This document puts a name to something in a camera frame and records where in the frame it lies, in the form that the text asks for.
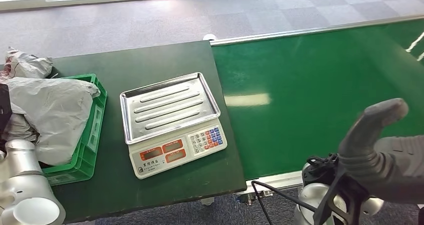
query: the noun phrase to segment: green plastic crate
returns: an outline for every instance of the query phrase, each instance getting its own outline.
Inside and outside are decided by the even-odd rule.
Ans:
[[[70,163],[42,170],[51,186],[75,183],[92,178],[96,164],[103,114],[105,113],[106,97],[108,95],[93,73],[63,78],[77,79],[95,84],[100,90],[100,96],[93,98],[90,116]]]

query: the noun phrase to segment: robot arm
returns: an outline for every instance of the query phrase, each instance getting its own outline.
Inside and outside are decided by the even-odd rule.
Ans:
[[[405,117],[401,98],[367,107],[338,148],[348,176],[368,192],[393,203],[424,202],[424,136],[383,137],[383,128]]]
[[[35,146],[15,139],[0,161],[1,225],[61,225],[65,209],[53,195],[35,155]]]

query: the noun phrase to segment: dark green table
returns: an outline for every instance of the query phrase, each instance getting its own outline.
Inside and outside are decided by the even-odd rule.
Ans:
[[[92,220],[246,189],[217,69],[208,41],[64,57],[61,77],[95,73],[108,92],[94,176],[53,187],[66,221]],[[119,95],[124,91],[201,72],[221,110],[226,149],[139,180],[134,175]]]
[[[424,19],[66,57],[61,75],[96,73],[109,98],[94,177],[53,190],[67,220],[190,201],[242,190],[244,180],[298,171],[310,155],[335,152],[367,106],[404,98],[409,115],[385,136],[424,134]],[[225,151],[138,180],[124,143],[118,95],[157,78],[217,71],[235,142]],[[232,134],[220,89],[212,89]]]

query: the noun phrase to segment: white plastic bag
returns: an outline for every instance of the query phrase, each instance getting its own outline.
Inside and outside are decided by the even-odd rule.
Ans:
[[[14,77],[5,83],[12,112],[23,114],[39,133],[38,160],[54,166],[69,163],[99,89],[75,79]]]
[[[4,128],[1,138],[6,141],[24,139],[30,142],[37,140],[38,133],[25,120],[24,115],[13,113]]]
[[[1,76],[3,80],[14,77],[44,79],[52,72],[52,67],[50,57],[36,57],[9,47]]]

